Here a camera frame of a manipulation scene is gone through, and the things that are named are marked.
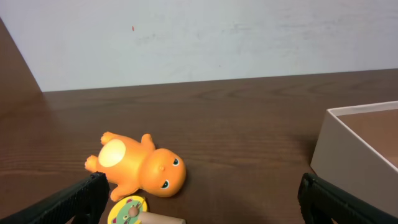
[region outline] small round toy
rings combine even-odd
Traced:
[[[185,164],[168,149],[155,149],[150,134],[141,142],[106,132],[101,138],[103,148],[98,157],[85,163],[90,172],[103,172],[109,182],[117,184],[111,200],[117,202],[138,189],[160,197],[177,193],[185,181]]]
[[[147,212],[148,206],[144,198],[129,196],[120,200],[108,215],[108,224],[140,224],[139,212]]]

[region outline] wooden table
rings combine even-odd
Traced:
[[[303,223],[297,201],[327,108],[398,99],[398,70],[44,93],[0,119],[0,217],[89,175],[105,131],[180,155],[182,191],[150,211],[189,223]],[[114,205],[108,203],[101,223]]]

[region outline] orange toy figure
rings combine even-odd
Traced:
[[[185,181],[185,164],[168,149],[156,149],[150,134],[141,143],[118,134],[106,132],[101,138],[99,156],[90,156],[85,163],[90,172],[103,172],[109,182],[118,186],[111,193],[116,202],[138,189],[169,197],[180,190]]]

